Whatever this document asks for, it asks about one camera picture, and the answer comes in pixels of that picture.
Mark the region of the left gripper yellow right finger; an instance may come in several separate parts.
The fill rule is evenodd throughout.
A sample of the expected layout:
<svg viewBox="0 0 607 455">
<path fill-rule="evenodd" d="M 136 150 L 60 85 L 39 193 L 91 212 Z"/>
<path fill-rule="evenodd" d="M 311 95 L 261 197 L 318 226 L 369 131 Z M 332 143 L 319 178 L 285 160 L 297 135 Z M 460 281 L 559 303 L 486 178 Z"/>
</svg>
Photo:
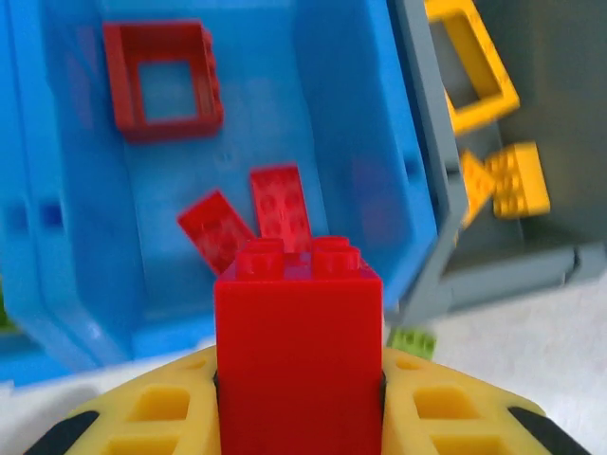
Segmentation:
<svg viewBox="0 0 607 455">
<path fill-rule="evenodd" d="M 383 350 L 383 454 L 586 454 L 536 403 L 409 355 Z"/>
</svg>

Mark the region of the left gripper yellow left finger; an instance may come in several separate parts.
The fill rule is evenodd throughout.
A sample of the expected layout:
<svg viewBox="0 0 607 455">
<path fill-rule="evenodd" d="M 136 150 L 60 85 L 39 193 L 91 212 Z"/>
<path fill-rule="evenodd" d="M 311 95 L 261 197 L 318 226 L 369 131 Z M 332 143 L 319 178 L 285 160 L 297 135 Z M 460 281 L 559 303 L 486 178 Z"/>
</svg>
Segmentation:
<svg viewBox="0 0 607 455">
<path fill-rule="evenodd" d="M 29 454 L 219 454 L 213 346 L 72 410 Z"/>
</svg>

